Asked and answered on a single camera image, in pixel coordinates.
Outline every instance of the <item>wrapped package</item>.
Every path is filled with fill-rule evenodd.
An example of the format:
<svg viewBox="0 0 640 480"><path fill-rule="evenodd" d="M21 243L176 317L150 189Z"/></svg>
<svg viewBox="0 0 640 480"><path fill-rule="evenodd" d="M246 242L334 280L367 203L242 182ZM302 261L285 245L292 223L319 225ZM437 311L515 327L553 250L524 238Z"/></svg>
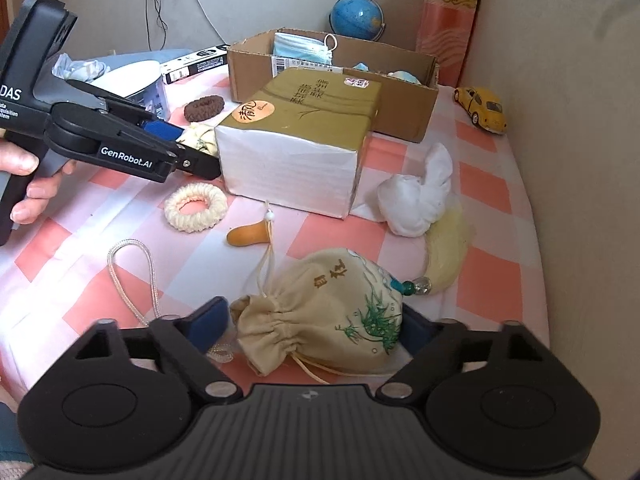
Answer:
<svg viewBox="0 0 640 480"><path fill-rule="evenodd" d="M228 190L345 218L380 88L337 73L286 69L216 126Z"/></svg>

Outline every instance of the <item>white tissue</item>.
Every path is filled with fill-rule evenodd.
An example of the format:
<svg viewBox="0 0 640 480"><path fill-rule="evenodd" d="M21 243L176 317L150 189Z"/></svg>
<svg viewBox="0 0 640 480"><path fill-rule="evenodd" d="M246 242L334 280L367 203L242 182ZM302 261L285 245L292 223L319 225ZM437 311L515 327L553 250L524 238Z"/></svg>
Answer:
<svg viewBox="0 0 640 480"><path fill-rule="evenodd" d="M434 144L424 161L424 176L394 175L378 186L378 206L391 231L418 237L444 214L451 191L453 161L447 149Z"/></svg>

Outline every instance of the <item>bead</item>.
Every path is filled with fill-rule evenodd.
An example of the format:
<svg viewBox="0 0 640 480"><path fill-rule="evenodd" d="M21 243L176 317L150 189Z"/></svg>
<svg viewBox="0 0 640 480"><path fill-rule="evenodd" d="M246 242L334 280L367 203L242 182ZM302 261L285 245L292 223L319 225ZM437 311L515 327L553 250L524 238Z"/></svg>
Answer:
<svg viewBox="0 0 640 480"><path fill-rule="evenodd" d="M404 286L398 280L396 280L393 276L391 277L391 288L393 290L397 290L400 294L404 296Z"/></svg>
<svg viewBox="0 0 640 480"><path fill-rule="evenodd" d="M412 296L415 294L414 282L402 282L402 288L404 288L404 292L402 293L404 296Z"/></svg>
<svg viewBox="0 0 640 480"><path fill-rule="evenodd" d="M426 296L431 292L431 280L426 276L421 276L414 280L415 293L418 296Z"/></svg>

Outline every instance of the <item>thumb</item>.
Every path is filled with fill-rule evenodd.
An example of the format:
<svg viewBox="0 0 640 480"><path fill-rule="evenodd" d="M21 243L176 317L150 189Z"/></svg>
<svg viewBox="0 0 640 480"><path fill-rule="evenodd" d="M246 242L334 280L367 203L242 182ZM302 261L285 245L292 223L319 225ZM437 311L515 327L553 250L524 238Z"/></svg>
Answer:
<svg viewBox="0 0 640 480"><path fill-rule="evenodd" d="M0 139L0 171L16 175L33 173L39 164L38 157L11 142Z"/></svg>

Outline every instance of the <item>globe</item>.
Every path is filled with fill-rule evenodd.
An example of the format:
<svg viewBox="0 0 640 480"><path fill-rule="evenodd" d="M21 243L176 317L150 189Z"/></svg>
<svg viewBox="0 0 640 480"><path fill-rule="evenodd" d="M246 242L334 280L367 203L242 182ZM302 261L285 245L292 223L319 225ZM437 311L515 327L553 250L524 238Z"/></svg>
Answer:
<svg viewBox="0 0 640 480"><path fill-rule="evenodd" d="M329 14L335 34L359 40L377 41L385 30L384 21L376 0L338 0Z"/></svg>

